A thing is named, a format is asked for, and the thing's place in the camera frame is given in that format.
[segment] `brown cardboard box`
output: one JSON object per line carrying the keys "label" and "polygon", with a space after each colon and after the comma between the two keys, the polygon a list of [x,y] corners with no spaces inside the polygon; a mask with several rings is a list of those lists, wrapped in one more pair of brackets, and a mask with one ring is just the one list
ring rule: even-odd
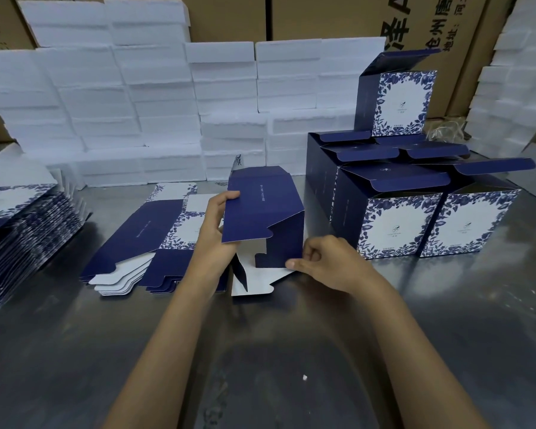
{"label": "brown cardboard box", "polygon": [[439,47],[428,117],[446,114],[486,0],[272,0],[275,41],[386,36],[389,50]]}
{"label": "brown cardboard box", "polygon": [[466,116],[483,67],[494,55],[494,45],[507,20],[512,0],[487,0],[461,75],[458,77],[447,115]]}
{"label": "brown cardboard box", "polygon": [[265,0],[183,0],[193,42],[266,40]]}

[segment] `hand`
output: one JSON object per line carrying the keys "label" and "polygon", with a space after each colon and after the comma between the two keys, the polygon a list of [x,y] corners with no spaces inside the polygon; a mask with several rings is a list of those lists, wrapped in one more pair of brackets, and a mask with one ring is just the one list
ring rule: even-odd
{"label": "hand", "polygon": [[205,220],[200,227],[193,257],[188,264],[186,276],[204,281],[216,287],[218,279],[224,272],[234,255],[239,243],[225,243],[222,230],[219,229],[225,213],[226,201],[237,198],[240,191],[225,191],[215,195],[208,201]]}
{"label": "hand", "polygon": [[302,259],[289,259],[286,268],[308,274],[329,288],[354,294],[385,279],[343,238],[309,238]]}

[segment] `left hand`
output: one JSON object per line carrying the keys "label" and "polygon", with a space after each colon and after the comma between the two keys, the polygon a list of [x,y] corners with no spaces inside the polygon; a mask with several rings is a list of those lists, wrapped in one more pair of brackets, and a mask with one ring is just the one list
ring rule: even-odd
{"label": "left hand", "polygon": [[239,195],[240,191],[225,191],[208,201],[205,220],[200,227],[197,244],[185,277],[216,288],[218,279],[233,259],[239,245],[239,243],[223,244],[222,230],[219,229],[226,201]]}

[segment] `metal table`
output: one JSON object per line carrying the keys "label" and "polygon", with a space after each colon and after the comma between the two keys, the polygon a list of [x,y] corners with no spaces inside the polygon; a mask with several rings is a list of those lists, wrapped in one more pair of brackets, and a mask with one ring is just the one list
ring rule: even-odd
{"label": "metal table", "polygon": [[[328,233],[304,178],[295,182],[308,234]],[[151,190],[84,190],[90,221],[0,310],[0,429],[103,421],[170,296],[136,288],[100,297],[77,277]],[[536,428],[536,198],[521,193],[480,253],[374,265],[493,427]],[[377,426],[402,425],[365,313],[350,297],[297,273],[256,301],[215,296],[179,427]]]}

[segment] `open box lid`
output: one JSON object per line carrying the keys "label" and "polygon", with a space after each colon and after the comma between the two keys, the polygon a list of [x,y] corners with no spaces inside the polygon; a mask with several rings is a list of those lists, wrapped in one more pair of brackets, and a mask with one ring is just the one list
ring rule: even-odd
{"label": "open box lid", "polygon": [[377,144],[385,146],[399,146],[400,144],[414,144],[426,141],[426,134],[412,134],[409,136],[374,136],[372,140]]}
{"label": "open box lid", "polygon": [[446,172],[413,164],[378,162],[342,168],[345,172],[368,181],[379,193],[430,188],[450,183],[450,176]]}
{"label": "open box lid", "polygon": [[235,170],[228,189],[240,197],[226,202],[223,243],[270,238],[270,226],[304,211],[292,176],[279,166]]}
{"label": "open box lid", "polygon": [[455,159],[452,161],[440,161],[429,164],[429,169],[448,172],[463,176],[477,176],[481,174],[518,172],[521,170],[532,170],[536,168],[536,163],[532,158],[497,158],[486,159],[473,157],[469,159]]}
{"label": "open box lid", "polygon": [[447,158],[470,154],[466,144],[443,143],[441,141],[420,141],[400,144],[397,147],[403,156],[410,159]]}
{"label": "open box lid", "polygon": [[411,51],[387,51],[380,53],[365,69],[361,76],[383,74],[384,72],[410,71],[416,64],[440,49],[413,49]]}
{"label": "open box lid", "polygon": [[370,131],[330,131],[324,133],[309,133],[318,143],[337,143],[340,141],[361,141],[371,138]]}
{"label": "open box lid", "polygon": [[388,159],[399,156],[399,148],[383,146],[381,144],[336,144],[320,146],[336,154],[341,162],[372,161],[374,159]]}

